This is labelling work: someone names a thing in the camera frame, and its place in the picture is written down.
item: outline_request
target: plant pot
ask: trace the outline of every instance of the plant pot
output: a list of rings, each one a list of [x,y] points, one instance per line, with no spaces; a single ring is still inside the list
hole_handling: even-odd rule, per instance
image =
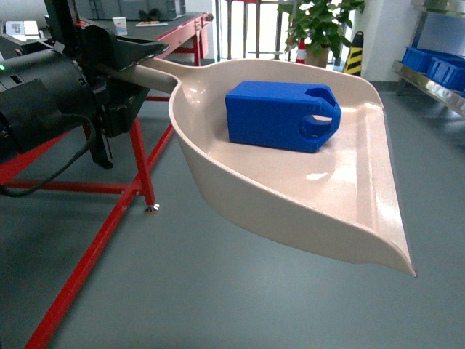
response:
[[[313,65],[315,67],[326,68],[328,64],[329,47],[323,49],[323,51],[316,57],[313,55],[311,49],[307,48],[307,56],[305,57],[305,64]]]

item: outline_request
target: black cable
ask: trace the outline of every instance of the black cable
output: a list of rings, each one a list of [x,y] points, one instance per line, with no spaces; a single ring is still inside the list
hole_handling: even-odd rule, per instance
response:
[[[75,121],[80,121],[84,122],[84,124],[88,124],[90,127],[90,136],[86,141],[86,144],[82,147],[81,150],[79,150],[74,156],[71,158],[70,161],[68,161],[65,166],[63,166],[61,169],[56,171],[54,174],[52,174],[50,177],[46,178],[43,182],[39,183],[38,185],[34,185],[32,188],[29,188],[27,190],[23,191],[13,191],[5,187],[4,185],[0,184],[0,195],[8,196],[10,198],[21,198],[23,196],[30,195],[37,191],[38,189],[42,188],[44,185],[46,185],[48,182],[51,180],[54,180],[56,177],[61,175],[69,166],[71,166],[77,159],[79,159],[81,156],[83,156],[92,146],[92,144],[95,141],[96,137],[96,132],[95,132],[95,127],[92,123],[92,120],[89,119],[87,116],[82,116],[78,114],[63,114],[64,117],[72,117]]]

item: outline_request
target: potted plant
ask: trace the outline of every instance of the potted plant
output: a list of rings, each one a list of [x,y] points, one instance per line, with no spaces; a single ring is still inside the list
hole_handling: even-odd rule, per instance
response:
[[[344,36],[345,25],[352,28],[350,12],[363,12],[364,9],[363,0],[298,0],[295,9],[293,4],[279,5],[278,11],[289,13],[286,51],[304,40],[306,62],[312,64],[313,59],[316,62],[313,65],[326,67],[329,50],[338,58],[342,44],[348,47],[351,45]]]

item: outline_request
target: paper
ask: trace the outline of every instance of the paper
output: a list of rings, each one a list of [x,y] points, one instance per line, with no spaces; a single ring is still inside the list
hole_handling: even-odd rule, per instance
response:
[[[5,33],[21,41],[40,39],[35,20],[8,21],[5,24]]]

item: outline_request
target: dustpan handle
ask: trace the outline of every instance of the dustpan handle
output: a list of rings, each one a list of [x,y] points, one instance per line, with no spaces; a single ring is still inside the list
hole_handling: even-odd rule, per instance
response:
[[[173,73],[181,73],[185,66],[153,58],[123,71],[114,71],[104,65],[99,65],[97,68],[112,78],[171,93],[180,82]]]

